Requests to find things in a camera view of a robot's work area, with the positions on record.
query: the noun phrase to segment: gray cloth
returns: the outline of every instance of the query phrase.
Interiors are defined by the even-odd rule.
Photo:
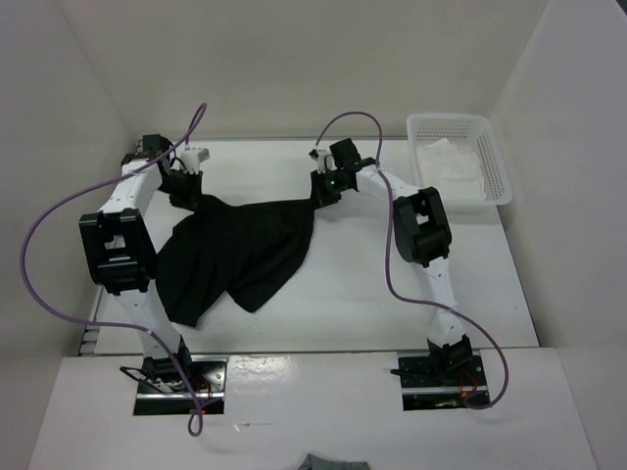
[[[309,454],[298,470],[370,470],[365,462],[330,462]]]

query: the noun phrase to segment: cable connector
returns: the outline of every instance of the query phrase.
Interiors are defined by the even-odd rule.
[[[183,162],[183,172],[197,174],[200,171],[200,163],[209,158],[209,149],[185,147],[179,158]]]
[[[313,149],[310,152],[310,157],[312,160],[317,162],[318,173],[326,173],[327,171],[332,171],[335,168],[333,156],[328,150]]]

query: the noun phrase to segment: wire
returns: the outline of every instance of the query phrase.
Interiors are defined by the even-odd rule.
[[[137,377],[136,375],[131,374],[131,373],[130,373],[130,371],[131,371],[131,370],[132,370],[132,371],[134,371],[134,372],[138,372],[138,373],[142,374],[142,375],[144,376],[144,378],[143,378],[143,379],[140,379],[140,378],[139,378],[139,377]],[[148,373],[146,373],[146,371],[145,371],[144,369],[138,369],[138,368],[136,368],[136,367],[126,367],[126,366],[122,365],[122,366],[120,367],[120,372],[121,372],[122,374],[124,374],[125,376],[130,377],[132,380],[134,380],[134,381],[135,381],[135,382],[137,382],[138,384],[145,385],[145,386],[146,386],[146,387],[148,387],[149,389],[152,389],[152,390],[154,390],[155,392],[159,392],[160,394],[162,394],[162,393],[163,393],[163,391],[162,391],[159,387],[157,387],[157,386],[156,386],[156,385],[154,385],[154,384],[151,384],[151,383],[148,381],[148,378],[147,378],[147,377],[148,377]]]
[[[477,382],[477,379],[475,379],[467,370],[464,370],[463,373],[470,379],[470,382],[472,382],[472,392],[476,392],[479,388],[479,382]]]
[[[185,145],[189,144],[189,136],[192,135],[192,132],[194,131],[194,129],[196,127],[198,127],[198,124],[200,124],[200,121],[203,118],[203,114],[205,113],[205,110],[201,110],[202,105],[196,110],[196,113],[194,113],[194,117],[192,118],[192,120],[189,122],[189,127],[187,127],[187,133],[185,134]]]
[[[464,398],[464,393],[463,393],[463,375],[459,375],[459,400],[461,401]]]
[[[396,299],[398,299],[401,302],[405,302],[405,303],[408,303],[408,304],[415,304],[415,305],[419,305],[419,306],[435,306],[436,308],[440,308],[442,310],[448,311],[449,313],[453,314],[454,316],[456,316],[458,318],[461,318],[466,323],[469,323],[472,326],[474,326],[477,330],[479,330],[483,334],[483,336],[485,336],[488,339],[488,341],[492,344],[492,346],[494,346],[494,349],[499,354],[499,357],[501,358],[501,362],[503,363],[503,371],[505,373],[505,378],[503,380],[503,386],[501,387],[501,390],[499,391],[497,396],[492,401],[490,401],[489,403],[486,403],[486,404],[483,404],[483,405],[473,405],[473,404],[468,403],[468,399],[470,398],[469,397],[469,398],[467,398],[465,400],[464,404],[465,404],[466,407],[472,408],[472,409],[490,408],[490,407],[494,406],[495,404],[497,404],[499,401],[501,401],[501,399],[503,398],[503,395],[506,394],[507,386],[509,385],[509,366],[507,365],[506,356],[504,355],[503,350],[497,344],[497,342],[492,337],[492,335],[490,335],[490,333],[488,333],[488,331],[483,326],[481,326],[479,323],[477,323],[475,320],[473,320],[469,316],[464,315],[463,313],[460,313],[459,311],[455,310],[452,306],[440,304],[439,302],[434,302],[434,301],[426,301],[426,300],[420,300],[420,299],[410,299],[408,297],[404,297],[404,296],[402,296],[401,294],[399,294],[396,291],[396,289],[394,288],[394,285],[392,284],[392,274],[391,274],[391,268],[390,268],[390,260],[391,260],[391,253],[392,253],[392,231],[393,231],[393,226],[394,226],[394,192],[392,191],[392,185],[390,184],[390,181],[388,180],[387,176],[385,176],[385,173],[381,169],[381,163],[380,163],[380,160],[381,160],[381,147],[383,146],[383,130],[382,130],[382,127],[381,127],[381,123],[377,120],[376,117],[374,117],[370,113],[366,113],[364,111],[347,111],[346,113],[342,113],[341,115],[338,115],[338,116],[334,117],[322,129],[322,131],[320,132],[320,135],[318,136],[317,140],[315,141],[315,145],[317,146],[318,143],[320,142],[320,140],[322,140],[322,137],[324,137],[324,134],[326,133],[328,128],[331,126],[331,124],[333,124],[333,122],[335,122],[339,118],[343,118],[345,116],[353,116],[353,115],[360,115],[360,116],[365,116],[367,118],[370,118],[374,122],[374,124],[376,125],[376,128],[378,130],[378,134],[379,134],[378,135],[379,136],[379,145],[377,146],[376,157],[375,157],[376,168],[377,168],[377,172],[378,172],[379,176],[381,177],[381,179],[383,180],[383,183],[385,184],[385,187],[386,187],[387,193],[388,193],[388,229],[387,229],[387,235],[386,235],[386,240],[385,240],[385,282],[386,282],[386,284],[388,286],[388,290],[390,291],[390,293],[392,294],[393,297],[395,297]]]
[[[185,164],[183,163],[183,160],[181,160],[179,157],[174,157],[171,162],[170,162],[170,166],[174,163],[174,162],[178,162],[178,164],[180,165],[180,167],[182,169],[187,169],[187,166],[185,166]]]
[[[76,318],[76,317],[73,317],[71,315],[67,315],[65,313],[62,313],[62,312],[56,310],[54,307],[49,305],[46,301],[44,301],[39,296],[39,294],[35,290],[34,286],[32,285],[32,282],[30,281],[30,278],[28,276],[28,272],[26,270],[26,254],[27,254],[28,245],[30,243],[30,240],[32,239],[32,236],[34,235],[35,231],[37,230],[37,228],[39,227],[41,222],[43,222],[46,219],[46,217],[48,217],[48,215],[50,215],[52,212],[54,212],[56,209],[60,208],[61,206],[67,204],[68,202],[73,201],[76,198],[79,198],[80,196],[83,196],[83,195],[85,195],[87,193],[91,193],[92,191],[96,191],[96,190],[104,188],[106,186],[110,186],[112,184],[119,183],[121,181],[125,181],[128,178],[132,178],[136,174],[141,173],[146,168],[148,168],[148,167],[156,164],[157,162],[161,161],[162,159],[166,158],[171,153],[171,151],[173,149],[176,149],[177,147],[179,147],[183,142],[188,142],[189,141],[189,136],[196,129],[196,127],[198,127],[198,124],[200,123],[201,119],[203,118],[203,115],[205,114],[206,110],[207,110],[207,103],[203,103],[202,105],[200,105],[198,107],[198,110],[196,110],[196,114],[194,115],[194,118],[192,119],[192,121],[189,124],[187,132],[180,138],[180,140],[178,140],[171,148],[168,148],[166,151],[164,151],[163,153],[161,153],[160,155],[158,155],[157,157],[155,157],[153,160],[149,161],[148,163],[142,165],[137,170],[135,170],[133,172],[130,172],[130,173],[127,173],[127,174],[124,174],[123,176],[120,176],[120,177],[117,177],[117,178],[113,178],[113,179],[108,179],[107,181],[103,181],[101,183],[94,184],[93,186],[89,186],[89,187],[87,187],[85,189],[81,189],[79,191],[76,191],[75,193],[72,193],[69,196],[66,196],[61,201],[58,201],[57,203],[53,204],[50,208],[46,209],[32,223],[30,228],[28,228],[28,231],[26,232],[26,234],[24,236],[24,241],[22,242],[22,248],[20,249],[20,273],[22,275],[22,280],[24,281],[24,285],[26,286],[26,290],[28,291],[28,293],[34,298],[34,300],[43,309],[45,309],[46,311],[48,311],[52,315],[54,315],[54,316],[56,316],[58,318],[61,318],[62,320],[66,320],[66,321],[71,322],[71,323],[76,323],[78,325],[83,325],[83,326],[100,326],[100,327],[111,326],[111,327],[115,327],[115,328],[128,328],[128,329],[131,329],[131,330],[141,331],[143,333],[146,333],[147,335],[150,335],[164,349],[164,351],[168,355],[169,359],[172,361],[172,364],[174,365],[174,368],[176,369],[176,372],[178,372],[178,375],[180,375],[180,378],[181,378],[182,382],[185,384],[185,388],[189,391],[189,393],[190,393],[190,395],[192,397],[192,400],[194,402],[194,410],[195,410],[195,412],[194,412],[194,414],[192,414],[189,417],[189,421],[187,423],[187,432],[191,436],[193,436],[193,437],[198,437],[203,432],[203,406],[202,406],[198,396],[194,392],[194,389],[192,388],[192,385],[190,384],[189,379],[185,375],[185,371],[183,370],[183,367],[180,365],[180,363],[178,362],[178,359],[176,359],[176,356],[174,355],[174,352],[168,347],[168,345],[164,342],[164,340],[162,340],[161,337],[157,333],[154,333],[149,328],[145,328],[145,327],[140,326],[140,325],[135,325],[135,324],[132,324],[132,323],[121,323],[121,322],[116,322],[116,321],[86,320],[86,319],[83,319],[83,318]],[[196,429],[196,430],[193,429],[194,417],[198,418],[198,429]]]
[[[174,165],[174,162],[175,162],[176,160],[179,160],[179,161],[180,161],[180,159],[179,159],[179,158],[177,157],[177,155],[176,155],[176,149],[175,149],[175,148],[173,148],[173,147],[174,147],[174,144],[172,144],[172,142],[171,142],[169,139],[166,139],[166,143],[167,143],[167,144],[168,144],[168,145],[172,148],[172,153],[174,154],[174,156],[173,156],[173,157],[169,160],[169,166],[171,167],[172,165]]]

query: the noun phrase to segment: black cloth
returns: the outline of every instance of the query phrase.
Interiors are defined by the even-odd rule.
[[[370,470],[370,467],[365,462],[338,462],[309,454],[298,470]]]
[[[157,292],[168,318],[196,326],[224,291],[256,311],[303,263],[314,209],[311,200],[233,207],[203,195],[159,252]]]

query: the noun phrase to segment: white table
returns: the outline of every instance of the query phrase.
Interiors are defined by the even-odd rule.
[[[503,369],[482,352],[494,395]],[[484,411],[403,412],[392,352],[233,356],[225,411],[187,435],[186,416],[133,417],[140,357],[63,361],[30,470],[295,470],[308,452],[372,470],[596,468],[554,350],[506,350],[508,393]]]
[[[203,192],[231,205],[307,198],[308,157],[313,142],[199,142],[212,156],[202,166]],[[356,141],[363,157],[374,156],[376,141]],[[411,181],[405,140],[386,140],[382,162]],[[157,193],[146,224],[159,250],[172,228],[189,212],[172,208]],[[538,341],[496,209],[450,214],[453,231],[451,272],[462,312],[472,316],[504,347],[536,347]],[[193,353],[270,353],[394,351],[426,348],[430,310],[396,301],[387,291],[383,257],[387,213],[384,204],[359,193],[316,212],[307,259],[293,278],[255,314],[222,296],[199,329],[177,327]],[[393,276],[398,290],[420,296],[410,270],[394,249]],[[127,321],[115,300],[103,296],[97,316]],[[475,348],[491,345],[470,329]],[[141,353],[135,333],[100,332],[95,352]]]

